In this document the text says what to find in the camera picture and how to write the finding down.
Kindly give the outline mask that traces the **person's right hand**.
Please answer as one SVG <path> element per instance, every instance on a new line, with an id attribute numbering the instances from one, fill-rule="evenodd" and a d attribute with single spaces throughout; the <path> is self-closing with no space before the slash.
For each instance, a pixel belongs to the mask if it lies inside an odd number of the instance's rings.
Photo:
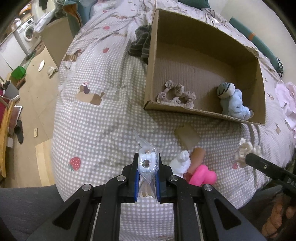
<path id="1" fill-rule="evenodd" d="M 270 217 L 261 229 L 266 238 L 275 238 L 280 233 L 283 219 L 290 220 L 295 215 L 295 206 L 290 205 L 291 198 L 281 193 L 276 197 Z"/>

